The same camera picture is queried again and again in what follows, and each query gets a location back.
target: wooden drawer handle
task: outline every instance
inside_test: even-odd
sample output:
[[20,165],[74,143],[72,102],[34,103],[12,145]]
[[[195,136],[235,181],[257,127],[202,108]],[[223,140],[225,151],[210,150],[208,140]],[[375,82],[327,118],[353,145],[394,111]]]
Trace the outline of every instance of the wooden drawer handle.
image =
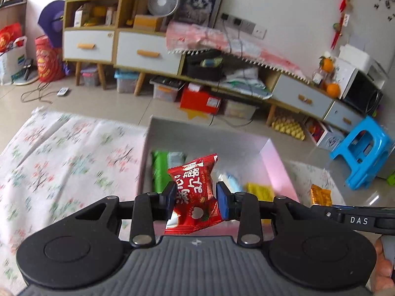
[[93,50],[95,47],[96,47],[95,44],[85,44],[85,43],[77,44],[78,49]]
[[298,95],[298,99],[300,101],[303,101],[304,103],[307,103],[308,105],[313,104],[313,100],[307,99],[305,96],[302,96],[301,94]]
[[344,121],[345,123],[347,123],[349,126],[352,125],[351,120],[348,120],[347,118],[343,118],[343,121]]
[[146,51],[146,50],[137,50],[137,54],[139,56],[149,57],[149,58],[157,58],[160,56],[159,52],[152,52],[152,51]]

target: white drawer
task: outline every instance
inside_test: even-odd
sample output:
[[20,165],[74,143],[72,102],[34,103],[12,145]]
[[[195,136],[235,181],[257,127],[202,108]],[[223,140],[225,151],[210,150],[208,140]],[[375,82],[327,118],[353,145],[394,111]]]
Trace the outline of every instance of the white drawer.
[[63,33],[63,58],[111,62],[114,31],[76,30]]
[[273,99],[323,118],[333,99],[295,79],[281,75],[273,91]]
[[[141,51],[156,53],[157,57],[138,54]],[[115,62],[118,66],[177,74],[180,61],[180,54],[167,52],[165,37],[133,32],[119,33]]]
[[338,101],[333,103],[324,119],[324,121],[348,132],[354,129],[362,120],[363,117],[361,115],[358,115]]

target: purple hat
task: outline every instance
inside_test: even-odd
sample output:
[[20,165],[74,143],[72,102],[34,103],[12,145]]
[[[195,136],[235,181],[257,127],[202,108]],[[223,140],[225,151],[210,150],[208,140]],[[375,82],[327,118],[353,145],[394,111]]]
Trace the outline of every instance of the purple hat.
[[64,1],[56,0],[48,4],[38,19],[39,26],[48,36],[54,48],[62,47]]

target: yellow star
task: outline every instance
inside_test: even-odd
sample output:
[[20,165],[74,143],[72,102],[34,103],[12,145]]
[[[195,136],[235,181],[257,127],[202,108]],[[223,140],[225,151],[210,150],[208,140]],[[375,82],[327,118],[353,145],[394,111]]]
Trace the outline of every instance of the yellow star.
[[189,120],[192,120],[193,118],[196,118],[196,117],[200,117],[200,118],[203,118],[203,119],[208,119],[209,118],[207,114],[205,114],[204,112],[201,112],[201,111],[190,110],[190,109],[183,109],[183,108],[180,108],[180,110],[186,112]]

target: wooden cabinet leg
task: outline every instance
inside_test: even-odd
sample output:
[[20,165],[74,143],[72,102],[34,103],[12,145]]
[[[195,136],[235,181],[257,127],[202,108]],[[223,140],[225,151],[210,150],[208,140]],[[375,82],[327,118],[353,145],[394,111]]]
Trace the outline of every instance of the wooden cabinet leg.
[[76,86],[79,86],[79,80],[81,78],[81,62],[76,64]]
[[266,120],[266,125],[267,126],[270,126],[272,124],[274,115],[276,113],[276,108],[277,108],[276,105],[271,105],[270,111],[269,111],[269,115],[268,115],[267,120]]
[[105,83],[105,74],[104,74],[103,65],[98,63],[97,66],[98,66],[98,73],[99,73],[100,84],[101,84],[103,90],[106,90],[107,89],[107,85]]
[[145,79],[145,73],[140,72],[139,79],[137,80],[136,83],[136,89],[134,90],[135,96],[138,96],[140,94],[141,87],[143,86],[144,83],[144,79]]

